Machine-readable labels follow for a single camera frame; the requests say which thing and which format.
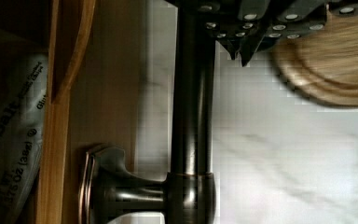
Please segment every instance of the wooden cutting board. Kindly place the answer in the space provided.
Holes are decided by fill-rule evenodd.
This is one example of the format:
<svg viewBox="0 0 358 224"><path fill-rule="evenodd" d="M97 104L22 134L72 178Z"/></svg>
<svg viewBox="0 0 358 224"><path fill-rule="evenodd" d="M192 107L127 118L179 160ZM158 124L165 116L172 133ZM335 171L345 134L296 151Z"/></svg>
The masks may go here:
<svg viewBox="0 0 358 224"><path fill-rule="evenodd" d="M358 106L358 16L328 15L324 30L273 50L291 88L323 105Z"/></svg>

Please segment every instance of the faucet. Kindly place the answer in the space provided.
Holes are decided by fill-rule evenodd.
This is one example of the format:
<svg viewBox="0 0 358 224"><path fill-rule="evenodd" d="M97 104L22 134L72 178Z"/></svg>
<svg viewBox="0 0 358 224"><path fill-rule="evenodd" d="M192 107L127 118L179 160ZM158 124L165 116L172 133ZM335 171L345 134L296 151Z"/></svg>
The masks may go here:
<svg viewBox="0 0 358 224"><path fill-rule="evenodd" d="M211 117L215 41L246 65L282 39L322 30L326 10L358 15L358 1L166 0L179 7L173 93L171 169L164 181L132 175L124 150L87 152L79 220L104 224L134 212L160 212L167 224L213 224Z"/></svg>

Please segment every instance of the marble countertop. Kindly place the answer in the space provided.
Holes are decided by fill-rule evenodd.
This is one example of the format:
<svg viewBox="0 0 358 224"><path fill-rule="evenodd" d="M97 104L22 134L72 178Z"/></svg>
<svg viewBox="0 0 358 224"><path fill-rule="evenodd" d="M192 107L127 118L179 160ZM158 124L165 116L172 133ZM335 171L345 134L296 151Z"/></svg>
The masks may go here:
<svg viewBox="0 0 358 224"><path fill-rule="evenodd" d="M147 74L136 150L141 177L165 179L171 148L176 9L148 3ZM213 94L216 224L357 224L358 109L288 89L268 53L245 68L217 48ZM133 223L163 223L157 214Z"/></svg>

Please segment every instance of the plastic bag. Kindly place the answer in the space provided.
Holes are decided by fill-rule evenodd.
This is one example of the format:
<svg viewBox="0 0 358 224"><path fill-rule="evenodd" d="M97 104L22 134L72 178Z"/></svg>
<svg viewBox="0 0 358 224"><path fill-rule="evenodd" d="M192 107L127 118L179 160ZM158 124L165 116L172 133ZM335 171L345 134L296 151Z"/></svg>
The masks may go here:
<svg viewBox="0 0 358 224"><path fill-rule="evenodd" d="M45 50L0 32L0 224L15 223L39 169L47 74Z"/></svg>

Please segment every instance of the wooden cabinet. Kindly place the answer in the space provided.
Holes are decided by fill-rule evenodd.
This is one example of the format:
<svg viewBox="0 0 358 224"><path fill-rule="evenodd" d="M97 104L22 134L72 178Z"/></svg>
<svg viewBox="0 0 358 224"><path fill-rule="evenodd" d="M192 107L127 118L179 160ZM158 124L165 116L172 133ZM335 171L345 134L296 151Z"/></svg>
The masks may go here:
<svg viewBox="0 0 358 224"><path fill-rule="evenodd" d="M21 223L70 224L77 223L79 177L88 148L114 143L127 150L127 166L133 168L145 70L145 2L52 0L46 7L49 28L40 32L49 55L43 154ZM25 37L32 33L27 28L21 25Z"/></svg>

